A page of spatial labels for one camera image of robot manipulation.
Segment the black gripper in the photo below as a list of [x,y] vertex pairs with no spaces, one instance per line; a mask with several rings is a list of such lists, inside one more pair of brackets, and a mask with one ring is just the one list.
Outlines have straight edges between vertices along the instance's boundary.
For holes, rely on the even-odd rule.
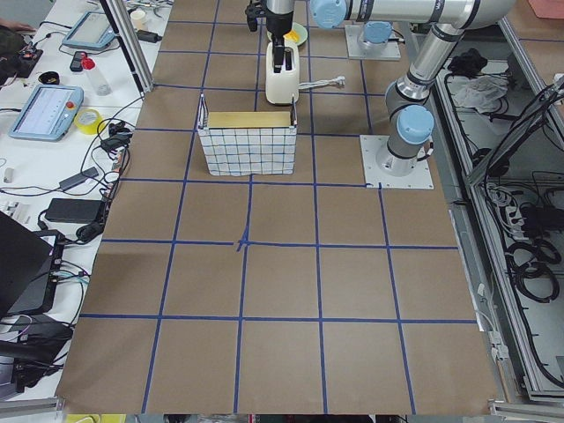
[[285,59],[284,36],[293,26],[293,0],[266,0],[265,17],[272,36],[273,71],[280,73]]

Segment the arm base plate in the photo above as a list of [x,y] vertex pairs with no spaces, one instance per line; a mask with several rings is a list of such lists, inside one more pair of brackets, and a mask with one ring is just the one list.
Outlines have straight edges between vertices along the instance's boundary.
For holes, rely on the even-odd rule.
[[433,189],[428,160],[419,149],[416,158],[394,156],[388,150],[388,136],[361,135],[360,150],[365,185],[370,189]]
[[399,39],[394,37],[389,21],[368,21],[362,25],[346,25],[348,57],[357,60],[399,61]]

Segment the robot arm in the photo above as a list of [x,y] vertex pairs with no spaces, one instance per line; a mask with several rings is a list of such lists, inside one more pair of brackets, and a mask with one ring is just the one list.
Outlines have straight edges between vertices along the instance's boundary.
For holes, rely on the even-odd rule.
[[[393,25],[388,21],[370,20],[374,1],[310,1],[309,9],[316,24],[325,29],[339,26],[351,20],[363,24],[360,44],[380,44],[388,41],[393,33]],[[285,36],[293,27],[294,1],[256,1],[250,2],[246,10],[249,29],[254,31],[254,21],[258,17],[266,19],[271,34],[273,59],[271,66],[279,74],[288,61]]]
[[505,17],[513,1],[312,1],[316,24],[333,28],[345,20],[428,23],[427,37],[404,76],[385,95],[390,136],[375,155],[376,164],[396,177],[416,166],[418,154],[430,138],[434,117],[425,108],[435,78],[468,29],[490,26]]

